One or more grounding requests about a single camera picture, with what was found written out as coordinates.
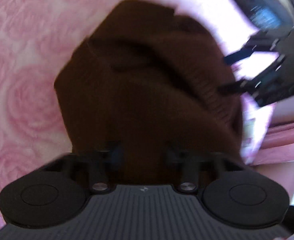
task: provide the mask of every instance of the pink bedding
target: pink bedding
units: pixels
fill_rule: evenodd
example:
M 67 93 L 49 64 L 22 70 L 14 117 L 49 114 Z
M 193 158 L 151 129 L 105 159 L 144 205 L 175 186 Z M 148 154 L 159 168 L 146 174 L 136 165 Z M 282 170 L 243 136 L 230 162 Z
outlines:
M 269 128 L 254 165 L 294 161 L 294 122 Z
M 75 46 L 119 0 L 0 0 L 0 190 L 71 150 L 53 81 Z M 230 0 L 157 0 L 204 22 L 225 53 L 256 30 Z M 254 76 L 268 63 L 257 56 L 235 67 Z M 249 135 L 242 155 L 250 163 L 266 133 L 273 106 L 257 110 L 244 96 Z M 0 228 L 4 224 L 0 215 Z

